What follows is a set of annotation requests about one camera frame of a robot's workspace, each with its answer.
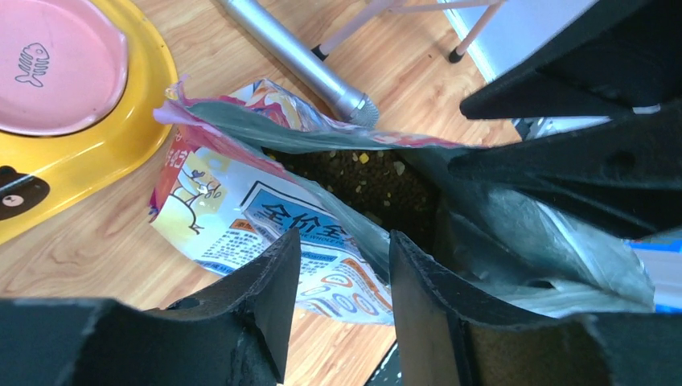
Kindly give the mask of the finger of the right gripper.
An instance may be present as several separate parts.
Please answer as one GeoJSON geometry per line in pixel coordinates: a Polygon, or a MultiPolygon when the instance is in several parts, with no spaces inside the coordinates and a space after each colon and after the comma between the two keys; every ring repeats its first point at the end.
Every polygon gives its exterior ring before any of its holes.
{"type": "Polygon", "coordinates": [[[469,119],[620,117],[681,103],[681,3],[597,1],[460,104],[469,119]]]}
{"type": "Polygon", "coordinates": [[[522,193],[623,239],[681,226],[681,106],[453,158],[456,179],[522,193]]]}

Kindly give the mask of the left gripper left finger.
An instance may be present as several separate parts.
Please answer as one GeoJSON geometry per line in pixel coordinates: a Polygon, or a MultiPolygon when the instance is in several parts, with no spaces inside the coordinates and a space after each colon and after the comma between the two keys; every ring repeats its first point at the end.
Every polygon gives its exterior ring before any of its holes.
{"type": "Polygon", "coordinates": [[[301,263],[297,230],[165,309],[112,298],[4,298],[4,385],[282,383],[301,263]]]}

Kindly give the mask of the pet food bag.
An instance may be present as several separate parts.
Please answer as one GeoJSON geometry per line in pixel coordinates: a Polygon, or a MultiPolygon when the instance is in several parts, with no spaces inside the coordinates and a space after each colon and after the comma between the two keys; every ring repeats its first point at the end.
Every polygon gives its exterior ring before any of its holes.
{"type": "MultiPolygon", "coordinates": [[[[221,276],[291,228],[301,240],[296,306],[341,322],[390,325],[392,230],[431,249],[452,195],[388,147],[392,135],[331,120],[268,80],[217,100],[239,124],[192,115],[179,84],[157,121],[177,125],[150,201],[153,227],[221,276]]],[[[474,194],[475,232],[501,236],[510,257],[474,258],[475,283],[550,317],[584,310],[678,313],[681,296],[649,274],[655,250],[615,237],[513,191],[474,194]]]]}

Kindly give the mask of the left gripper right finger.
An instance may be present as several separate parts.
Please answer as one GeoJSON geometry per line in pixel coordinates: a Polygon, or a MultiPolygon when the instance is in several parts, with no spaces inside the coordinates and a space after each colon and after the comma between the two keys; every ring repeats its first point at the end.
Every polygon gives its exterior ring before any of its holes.
{"type": "Polygon", "coordinates": [[[390,236],[392,306],[406,385],[678,385],[679,314],[550,318],[485,293],[390,236]]]}

